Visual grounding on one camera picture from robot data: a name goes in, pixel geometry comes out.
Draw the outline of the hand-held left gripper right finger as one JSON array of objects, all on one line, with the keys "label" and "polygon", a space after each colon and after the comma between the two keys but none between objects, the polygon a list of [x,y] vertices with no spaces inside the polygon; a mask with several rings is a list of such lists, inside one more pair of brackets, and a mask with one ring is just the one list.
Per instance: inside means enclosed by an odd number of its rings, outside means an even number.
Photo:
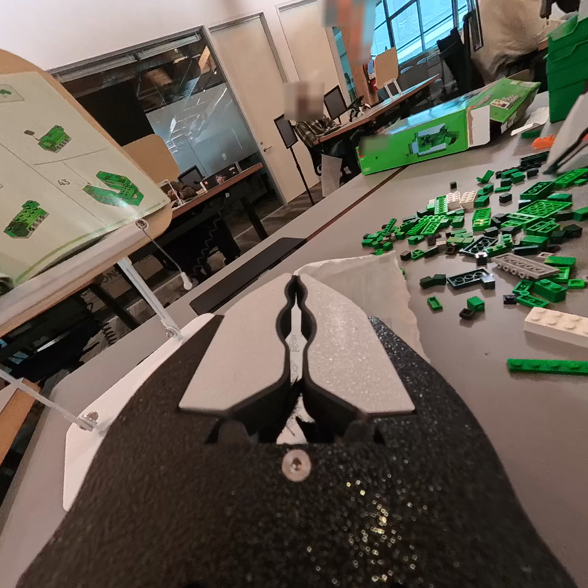
[{"label": "hand-held left gripper right finger", "polygon": [[368,315],[309,275],[296,277],[301,311],[302,385],[306,412],[330,437],[373,434],[377,419],[416,407]]}]

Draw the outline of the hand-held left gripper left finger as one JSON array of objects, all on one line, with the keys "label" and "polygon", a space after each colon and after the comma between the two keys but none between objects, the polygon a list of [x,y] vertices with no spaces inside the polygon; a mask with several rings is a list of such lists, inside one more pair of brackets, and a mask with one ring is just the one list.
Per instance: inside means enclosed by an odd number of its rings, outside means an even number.
[{"label": "hand-held left gripper left finger", "polygon": [[181,400],[182,412],[235,423],[259,443],[278,443],[299,398],[292,380],[292,308],[298,282],[284,273],[241,298],[222,317]]}]

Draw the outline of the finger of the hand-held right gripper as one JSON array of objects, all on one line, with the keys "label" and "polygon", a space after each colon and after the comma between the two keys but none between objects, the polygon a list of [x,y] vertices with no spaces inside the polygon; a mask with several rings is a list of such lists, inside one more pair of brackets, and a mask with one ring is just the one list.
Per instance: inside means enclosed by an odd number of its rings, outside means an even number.
[{"label": "finger of the hand-held right gripper", "polygon": [[587,94],[581,94],[555,136],[545,163],[546,175],[587,167]]}]

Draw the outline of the white printed paper bag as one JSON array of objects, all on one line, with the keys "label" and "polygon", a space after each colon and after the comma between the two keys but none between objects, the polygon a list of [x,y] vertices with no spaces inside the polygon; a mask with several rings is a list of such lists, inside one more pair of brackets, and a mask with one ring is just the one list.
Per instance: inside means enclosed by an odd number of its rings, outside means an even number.
[{"label": "white printed paper bag", "polygon": [[429,362],[420,341],[416,315],[409,308],[410,294],[397,253],[309,263],[294,275],[311,276],[347,297],[368,316],[379,318]]}]

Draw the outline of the pile of green toy bricks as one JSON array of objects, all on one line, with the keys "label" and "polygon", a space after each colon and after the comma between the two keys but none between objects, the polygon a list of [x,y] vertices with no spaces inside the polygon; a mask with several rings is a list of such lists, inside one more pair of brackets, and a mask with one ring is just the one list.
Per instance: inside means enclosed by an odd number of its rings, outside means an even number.
[{"label": "pile of green toy bricks", "polygon": [[587,224],[587,207],[574,208],[573,195],[563,191],[586,185],[587,168],[573,169],[554,180],[538,180],[522,189],[515,210],[506,210],[513,204],[513,189],[538,179],[547,158],[548,152],[539,152],[521,158],[516,166],[486,171],[476,179],[478,198],[471,209],[448,208],[446,195],[457,190],[457,183],[451,182],[447,194],[431,199],[415,214],[391,218],[365,233],[361,246],[378,256],[393,251],[395,245],[406,246],[400,253],[401,263],[441,255],[465,263],[452,275],[422,277],[422,290],[495,290],[492,269],[512,274],[496,269],[491,258],[508,253],[524,256],[560,272],[540,281],[512,275],[518,282],[502,296],[503,304],[532,309],[562,303],[568,291],[587,288],[587,278],[576,276],[577,259],[560,253],[568,240],[583,236]]}]

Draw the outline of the brick building instruction booklet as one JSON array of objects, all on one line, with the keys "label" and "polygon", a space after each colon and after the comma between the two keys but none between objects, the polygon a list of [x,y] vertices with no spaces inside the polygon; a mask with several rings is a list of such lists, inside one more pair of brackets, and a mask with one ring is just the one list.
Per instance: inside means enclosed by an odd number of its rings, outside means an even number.
[{"label": "brick building instruction booklet", "polygon": [[1,75],[1,276],[14,287],[168,202],[44,77]]}]

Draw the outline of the grey desk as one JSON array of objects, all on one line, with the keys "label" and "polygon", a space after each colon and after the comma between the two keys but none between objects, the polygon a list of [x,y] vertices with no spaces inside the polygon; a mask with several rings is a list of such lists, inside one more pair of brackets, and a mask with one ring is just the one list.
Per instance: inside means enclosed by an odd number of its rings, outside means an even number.
[{"label": "grey desk", "polygon": [[[278,276],[370,253],[360,241],[423,209],[449,182],[531,152],[491,146],[408,166],[213,315],[138,389],[63,508],[65,437],[40,418],[3,505],[1,587],[587,587],[587,377],[511,373],[509,358],[587,361],[587,349],[528,333],[529,308],[495,290],[422,290],[457,273],[444,255],[401,263],[424,360],[368,316],[412,398],[373,434],[330,437],[306,412],[301,311],[287,338],[298,403],[278,443],[182,412],[223,315]],[[63,379],[74,415],[164,344],[155,318]]]}]

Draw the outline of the wooden background desk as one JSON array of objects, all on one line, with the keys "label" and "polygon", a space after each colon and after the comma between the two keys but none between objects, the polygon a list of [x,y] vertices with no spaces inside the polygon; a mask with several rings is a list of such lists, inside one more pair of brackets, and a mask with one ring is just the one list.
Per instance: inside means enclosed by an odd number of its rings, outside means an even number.
[{"label": "wooden background desk", "polygon": [[221,179],[221,174],[211,176],[210,180],[216,180],[217,184],[209,187],[201,195],[179,205],[172,211],[172,219],[184,217],[195,209],[202,208],[206,203],[213,202],[214,199],[220,198],[222,203],[241,202],[241,205],[248,217],[254,231],[260,240],[265,240],[269,237],[265,227],[262,224],[261,218],[254,210],[252,202],[250,202],[249,195],[252,193],[250,180],[258,172],[263,170],[263,164],[257,163],[249,168],[240,170],[237,174]]},{"label": "wooden background desk", "polygon": [[335,138],[336,136],[340,136],[344,133],[347,133],[353,129],[359,128],[369,122],[374,121],[379,116],[382,116],[389,112],[391,109],[400,106],[402,103],[406,102],[411,97],[417,95],[419,92],[422,92],[425,88],[428,88],[430,85],[434,84],[440,79],[440,74],[436,74],[432,77],[427,78],[426,80],[411,86],[406,91],[398,93],[394,95],[392,98],[388,98],[383,102],[379,103],[378,105],[368,109],[364,114],[359,115],[353,121],[348,123],[344,123],[339,128],[329,132],[328,134],[320,137],[316,141],[314,141],[314,145],[319,145],[324,143],[328,140]]}]

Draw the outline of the stack of green boxes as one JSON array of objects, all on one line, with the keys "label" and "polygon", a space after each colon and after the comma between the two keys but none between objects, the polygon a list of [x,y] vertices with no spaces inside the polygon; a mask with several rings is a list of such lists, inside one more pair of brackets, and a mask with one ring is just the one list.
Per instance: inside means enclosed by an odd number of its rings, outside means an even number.
[{"label": "stack of green boxes", "polygon": [[548,34],[549,115],[563,121],[587,84],[587,17],[573,15]]}]

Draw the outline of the green toy box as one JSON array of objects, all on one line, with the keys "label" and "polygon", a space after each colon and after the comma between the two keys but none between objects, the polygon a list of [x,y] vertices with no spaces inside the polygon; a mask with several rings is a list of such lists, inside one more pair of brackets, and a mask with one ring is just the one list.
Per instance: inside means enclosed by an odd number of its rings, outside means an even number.
[{"label": "green toy box", "polygon": [[502,78],[363,137],[357,148],[364,176],[454,155],[502,135],[525,114],[540,83]]}]

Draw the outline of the grey long plate brick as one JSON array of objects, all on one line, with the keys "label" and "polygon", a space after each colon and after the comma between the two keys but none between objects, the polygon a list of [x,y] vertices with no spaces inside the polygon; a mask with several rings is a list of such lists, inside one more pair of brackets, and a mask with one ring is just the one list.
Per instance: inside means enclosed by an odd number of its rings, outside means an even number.
[{"label": "grey long plate brick", "polygon": [[547,279],[560,272],[559,268],[510,253],[494,256],[491,261],[495,264],[496,269],[530,281]]}]

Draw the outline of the black toy box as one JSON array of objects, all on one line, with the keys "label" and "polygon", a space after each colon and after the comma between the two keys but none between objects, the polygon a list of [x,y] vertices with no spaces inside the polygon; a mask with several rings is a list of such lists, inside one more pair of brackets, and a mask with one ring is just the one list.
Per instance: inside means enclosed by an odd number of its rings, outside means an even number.
[{"label": "black toy box", "polygon": [[217,173],[214,173],[201,180],[201,185],[206,190],[211,190],[214,187],[225,183],[226,181],[238,176],[240,173],[239,167],[231,165],[223,168]]}]

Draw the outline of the long green plate brick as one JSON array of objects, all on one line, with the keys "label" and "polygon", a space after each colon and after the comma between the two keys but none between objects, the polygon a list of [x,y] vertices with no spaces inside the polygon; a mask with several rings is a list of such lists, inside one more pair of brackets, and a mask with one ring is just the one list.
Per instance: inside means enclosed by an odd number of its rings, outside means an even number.
[{"label": "long green plate brick", "polygon": [[510,372],[587,376],[587,361],[509,358],[506,364]]}]

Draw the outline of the black screen on tripod stand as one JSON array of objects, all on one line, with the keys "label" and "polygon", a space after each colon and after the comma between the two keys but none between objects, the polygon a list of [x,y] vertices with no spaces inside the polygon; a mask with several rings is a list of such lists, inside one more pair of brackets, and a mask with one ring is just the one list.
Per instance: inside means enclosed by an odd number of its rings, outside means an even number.
[{"label": "black screen on tripod stand", "polygon": [[274,124],[276,126],[277,131],[279,132],[279,135],[284,143],[285,148],[289,151],[290,155],[293,158],[296,169],[298,170],[300,178],[301,178],[303,185],[305,187],[305,192],[308,195],[311,206],[314,206],[315,201],[314,201],[313,196],[311,194],[310,188],[306,182],[304,173],[302,171],[302,168],[300,167],[300,164],[298,162],[296,154],[293,150],[293,146],[295,144],[297,144],[298,140],[299,140],[299,138],[296,134],[296,131],[295,131],[295,127],[292,125],[290,120],[285,118],[284,115],[281,115],[280,117],[274,119]]}]

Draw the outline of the black computer monitor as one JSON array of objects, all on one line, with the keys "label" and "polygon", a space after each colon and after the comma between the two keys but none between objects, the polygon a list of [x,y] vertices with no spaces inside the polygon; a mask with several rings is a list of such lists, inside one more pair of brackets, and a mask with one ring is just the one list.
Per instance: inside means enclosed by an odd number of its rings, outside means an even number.
[{"label": "black computer monitor", "polygon": [[324,94],[324,105],[331,120],[340,119],[347,111],[348,106],[339,85]]}]

